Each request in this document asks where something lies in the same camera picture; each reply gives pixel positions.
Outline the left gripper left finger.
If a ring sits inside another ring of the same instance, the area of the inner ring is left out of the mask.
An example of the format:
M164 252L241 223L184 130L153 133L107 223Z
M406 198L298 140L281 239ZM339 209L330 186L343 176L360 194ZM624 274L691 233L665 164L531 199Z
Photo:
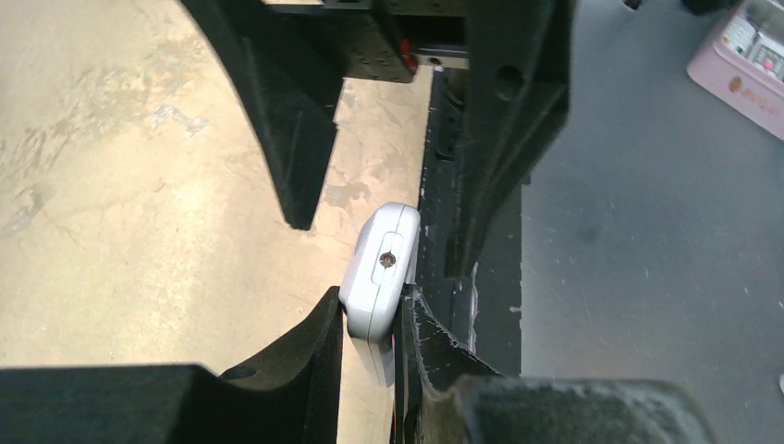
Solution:
M1 374L5 443L333 443L343 312L329 289L295 327L215 375L197 364Z

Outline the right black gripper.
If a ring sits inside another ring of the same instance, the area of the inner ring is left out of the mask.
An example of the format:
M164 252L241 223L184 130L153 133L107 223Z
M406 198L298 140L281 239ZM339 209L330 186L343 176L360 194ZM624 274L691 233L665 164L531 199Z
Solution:
M185 1L261 145L282 215L312 226L345 78L410 83L466 69L471 203L510 196L570 111L573 1Z

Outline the white remote control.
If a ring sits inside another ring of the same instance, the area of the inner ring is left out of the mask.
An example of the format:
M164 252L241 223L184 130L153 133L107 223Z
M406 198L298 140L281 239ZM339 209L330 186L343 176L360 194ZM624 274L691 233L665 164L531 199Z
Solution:
M351 343L370 379L385 388L395 381L393 323L413 281L420 223L412 206L380 206L362 226L339 286Z

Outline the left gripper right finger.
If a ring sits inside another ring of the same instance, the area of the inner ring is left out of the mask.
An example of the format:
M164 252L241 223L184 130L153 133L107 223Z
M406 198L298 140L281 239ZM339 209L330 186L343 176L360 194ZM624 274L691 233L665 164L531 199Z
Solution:
M502 376L404 287L394 321L394 443L714 443L680 388L645 379Z

